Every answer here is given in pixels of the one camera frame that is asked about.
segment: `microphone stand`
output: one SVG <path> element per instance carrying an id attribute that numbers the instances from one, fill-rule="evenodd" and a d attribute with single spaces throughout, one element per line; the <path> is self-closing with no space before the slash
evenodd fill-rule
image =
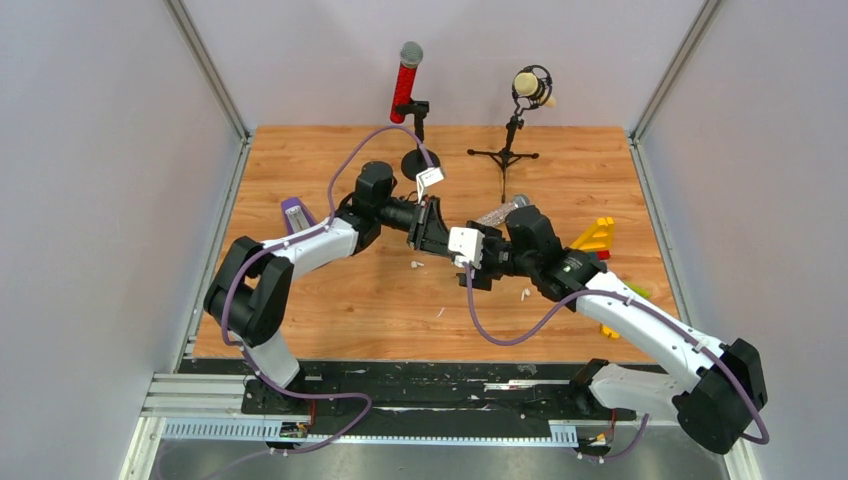
<path id="1" fill-rule="evenodd" d="M 410 113 L 412 114 L 415 119 L 413 122 L 415 136 L 418 137 L 418 140 L 423 142 L 424 119 L 427 118 L 427 113 L 430 112 L 430 102 L 424 100 L 410 100 L 410 103 L 395 107 L 395 112 L 404 116 L 409 115 Z M 427 153 L 430 154 L 430 160 L 433 161 L 433 166 L 438 167 L 441 164 L 441 162 L 439 162 L 439 157 L 430 150 L 427 150 Z M 400 170 L 403 172 L 403 176 L 413 181 L 417 174 L 426 169 L 427 162 L 424 160 L 424 153 L 421 152 L 420 148 L 410 150 L 403 156 L 403 160 L 400 162 Z"/>
<path id="2" fill-rule="evenodd" d="M 506 169 L 522 158 L 539 158 L 538 153 L 514 153 L 512 151 L 512 142 L 515 140 L 515 132 L 524 127 L 524 120 L 521 118 L 523 109 L 515 109 L 509 123 L 506 124 L 506 145 L 497 152 L 485 152 L 482 150 L 468 149 L 469 155 L 488 155 L 494 160 L 495 164 L 501 169 L 501 177 L 503 178 L 501 188 L 501 203 L 506 203 Z"/>
<path id="3" fill-rule="evenodd" d="M 544 72 L 543 77 L 539 77 L 536 70 Z M 487 152 L 482 150 L 468 149 L 469 155 L 488 155 L 495 164 L 501 169 L 501 177 L 503 178 L 501 187 L 501 203 L 506 203 L 506 169 L 522 158 L 539 158 L 538 153 L 514 153 L 512 151 L 512 142 L 515 140 L 515 132 L 524 127 L 524 120 L 521 114 L 525 110 L 535 110 L 544 105 L 553 93 L 553 81 L 551 80 L 551 72 L 541 65 L 530 65 L 522 68 L 519 72 L 532 73 L 538 83 L 536 91 L 530 95 L 519 95 L 515 90 L 515 80 L 512 83 L 512 101 L 515 103 L 515 111 L 512 112 L 512 117 L 509 118 L 509 123 L 506 124 L 506 145 L 497 152 Z M 526 105 L 522 105 L 519 99 L 523 98 Z"/>

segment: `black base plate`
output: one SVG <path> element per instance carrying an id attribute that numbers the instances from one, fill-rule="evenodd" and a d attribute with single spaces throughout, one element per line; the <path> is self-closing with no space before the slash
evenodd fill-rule
<path id="1" fill-rule="evenodd" d="M 374 410 L 351 433 L 359 435 L 436 437 L 546 437 L 548 420 L 609 420 L 611 412 L 597 408 L 581 413 L 568 385 L 540 384 L 522 390 L 491 390 L 486 383 L 510 380 L 569 380 L 583 368 L 576 363 L 430 363 L 301 360 L 301 374 L 290 388 L 305 393 L 364 392 Z M 661 372 L 656 365 L 630 368 Z M 239 360 L 186 360 L 180 373 L 244 374 Z M 257 380 L 246 381 L 242 411 L 258 415 L 306 414 L 306 402 L 282 398 Z M 332 434 L 362 409 L 359 399 L 320 401 L 312 433 Z M 386 407 L 415 410 L 385 410 Z M 619 420 L 635 415 L 618 410 Z"/>

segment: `wooden board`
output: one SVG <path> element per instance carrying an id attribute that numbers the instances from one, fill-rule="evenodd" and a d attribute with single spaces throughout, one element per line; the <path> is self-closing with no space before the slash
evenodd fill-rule
<path id="1" fill-rule="evenodd" d="M 316 218 L 329 211 L 327 184 L 342 161 L 372 127 L 263 127 L 256 134 L 232 220 L 226 248 L 242 235 L 267 240 L 285 235 L 280 202 L 300 197 Z M 487 157 L 468 156 L 468 148 L 498 150 L 505 130 L 497 127 L 428 126 L 427 145 L 436 152 L 447 179 L 431 194 L 442 198 L 447 225 L 466 220 L 500 203 L 500 171 Z M 371 141 L 339 178 L 338 202 L 349 193 L 369 160 L 390 163 L 398 179 L 395 195 L 415 189 L 400 173 L 400 158 L 413 147 L 403 132 L 389 131 Z M 676 314 L 645 202 L 620 128 L 526 127 L 514 150 L 539 152 L 509 169 L 507 196 L 528 195 L 551 218 L 564 245 L 599 217 L 616 222 L 610 268 L 621 278 L 648 289 L 651 300 Z M 311 272 L 292 285 L 283 334 L 302 358 L 586 361 L 649 361 L 624 339 L 600 335 L 599 325 L 563 309 L 535 337 L 521 345 L 486 342 L 468 313 L 466 292 L 457 285 L 458 269 L 446 259 L 411 250 L 406 235 L 390 229 L 369 249 Z M 417 260 L 423 267 L 412 269 Z M 552 303 L 538 292 L 521 301 L 528 279 L 504 278 L 491 292 L 477 292 L 482 324 L 493 335 L 514 338 L 544 315 Z M 203 318 L 194 354 L 238 356 L 224 346 L 218 325 Z"/>

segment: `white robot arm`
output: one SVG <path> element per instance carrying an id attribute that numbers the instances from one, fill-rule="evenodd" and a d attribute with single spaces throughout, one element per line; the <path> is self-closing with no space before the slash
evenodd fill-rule
<path id="1" fill-rule="evenodd" d="M 765 405 L 762 366 L 753 346 L 741 339 L 725 344 L 638 297 L 606 264 L 580 250 L 563 248 L 549 219 L 536 207 L 525 206 L 507 216 L 510 239 L 505 240 L 500 230 L 475 222 L 448 230 L 437 197 L 416 202 L 393 198 L 395 184 L 388 164 L 371 162 L 333 217 L 276 240 L 258 243 L 242 237 L 228 252 L 204 309 L 219 323 L 222 313 L 229 311 L 227 329 L 278 385 L 285 387 L 298 373 L 297 360 L 278 333 L 291 282 L 357 254 L 387 226 L 408 232 L 412 248 L 466 266 L 466 273 L 458 276 L 467 288 L 490 290 L 492 281 L 503 275 L 529 277 L 543 296 L 610 326 L 666 372 L 592 360 L 571 380 L 574 397 L 582 397 L 587 408 L 599 404 L 677 420 L 698 443 L 723 454 Z M 236 274 L 253 257 L 258 261 L 246 270 L 247 276 L 261 274 L 261 278 L 250 288 Z M 228 305 L 226 297 L 234 285 Z"/>

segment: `microphone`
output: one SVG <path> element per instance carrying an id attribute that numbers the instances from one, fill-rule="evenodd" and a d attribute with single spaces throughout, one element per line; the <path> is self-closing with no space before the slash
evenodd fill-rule
<path id="1" fill-rule="evenodd" d="M 412 100 L 412 84 L 415 82 L 415 72 L 424 58 L 424 50 L 415 42 L 406 42 L 400 50 L 400 69 L 395 85 L 395 96 L 392 98 L 392 111 L 389 120 L 393 123 L 403 123 L 406 115 L 395 111 L 398 105 L 406 105 Z"/>
<path id="2" fill-rule="evenodd" d="M 531 102 L 539 102 L 539 105 L 551 108 L 556 106 L 556 99 L 551 94 L 549 85 L 540 82 L 539 77 L 533 72 L 521 72 L 516 75 L 515 80 L 512 81 L 512 87 L 519 96 Z"/>

